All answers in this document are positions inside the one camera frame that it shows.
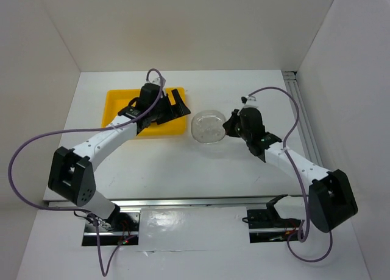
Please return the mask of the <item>clear glass plate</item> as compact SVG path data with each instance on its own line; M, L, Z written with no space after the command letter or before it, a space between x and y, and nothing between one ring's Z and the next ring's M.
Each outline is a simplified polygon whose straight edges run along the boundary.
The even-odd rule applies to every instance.
M191 120L191 135L199 143L212 144L225 137L226 117L217 110L203 110Z

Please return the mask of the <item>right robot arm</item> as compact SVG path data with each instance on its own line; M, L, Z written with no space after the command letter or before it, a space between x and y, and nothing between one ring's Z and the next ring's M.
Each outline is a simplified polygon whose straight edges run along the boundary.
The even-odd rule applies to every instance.
M269 202L266 220L280 226L286 219L312 223L329 233L358 213L358 205L347 174L328 170L293 151L275 134L266 131L256 98L250 93L241 98L243 107L232 111L223 123L225 135L241 138L249 152L291 178L298 180L302 195L280 195Z

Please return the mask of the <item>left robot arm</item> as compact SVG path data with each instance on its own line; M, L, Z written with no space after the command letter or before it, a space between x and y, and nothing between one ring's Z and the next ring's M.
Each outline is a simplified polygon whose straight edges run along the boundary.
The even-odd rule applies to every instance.
M99 133L71 148L54 152L48 188L79 208L98 217L107 231L116 229L126 216L118 205L96 189L94 173L99 165L126 141L136 138L151 123L170 114L169 98L160 79L141 87L135 106L128 105Z

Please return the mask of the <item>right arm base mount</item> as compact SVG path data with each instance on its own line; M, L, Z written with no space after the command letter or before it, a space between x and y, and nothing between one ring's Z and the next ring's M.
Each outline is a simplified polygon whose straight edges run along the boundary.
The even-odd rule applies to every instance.
M275 209L275 204L286 195L279 195L266 203L263 209L248 209L241 220L249 229L250 243L298 241L297 233L301 220L283 219Z

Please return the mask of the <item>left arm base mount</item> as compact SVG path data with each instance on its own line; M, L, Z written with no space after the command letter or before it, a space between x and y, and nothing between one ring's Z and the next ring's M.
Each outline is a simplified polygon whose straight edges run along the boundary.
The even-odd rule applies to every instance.
M115 227L103 222L101 219L98 220L101 246L114 247L120 242L122 246L138 245L141 210L125 209L124 213L126 214L124 219L117 223ZM84 220L82 246L96 247L97 236L93 219L81 212L74 212L74 216Z

